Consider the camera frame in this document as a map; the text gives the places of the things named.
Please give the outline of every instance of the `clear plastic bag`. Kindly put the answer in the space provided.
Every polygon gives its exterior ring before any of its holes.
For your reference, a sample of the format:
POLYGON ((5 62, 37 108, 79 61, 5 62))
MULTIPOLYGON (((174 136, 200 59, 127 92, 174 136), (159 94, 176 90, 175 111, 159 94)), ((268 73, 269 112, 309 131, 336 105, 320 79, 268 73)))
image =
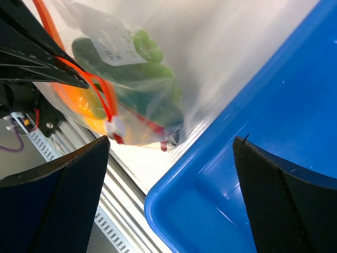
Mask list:
MULTIPOLYGON (((108 81, 105 83, 115 93, 118 118, 125 127, 125 144, 179 143, 184 121, 181 90, 173 70, 164 63, 163 52, 147 31, 75 1, 33 2, 45 29, 59 46, 84 71, 108 81)), ((92 81, 106 101, 100 83, 92 81)), ((106 113, 93 88, 56 83, 36 86, 61 112, 106 134, 106 113)))

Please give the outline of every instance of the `purple cable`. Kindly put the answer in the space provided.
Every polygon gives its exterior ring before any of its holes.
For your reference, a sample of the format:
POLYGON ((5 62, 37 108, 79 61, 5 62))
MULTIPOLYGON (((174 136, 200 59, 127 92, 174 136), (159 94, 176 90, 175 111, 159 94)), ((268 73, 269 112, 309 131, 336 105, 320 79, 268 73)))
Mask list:
POLYGON ((13 131, 14 131, 17 139, 20 142, 20 148, 19 149, 9 149, 9 148, 0 146, 0 150, 6 151, 6 152, 10 152, 10 153, 20 153, 24 149, 25 145, 24 145, 24 143, 23 143, 23 141, 22 141, 19 133, 17 132, 17 129, 16 129, 15 125, 14 125, 13 119, 9 118, 8 121, 11 124, 11 126, 13 126, 13 131))

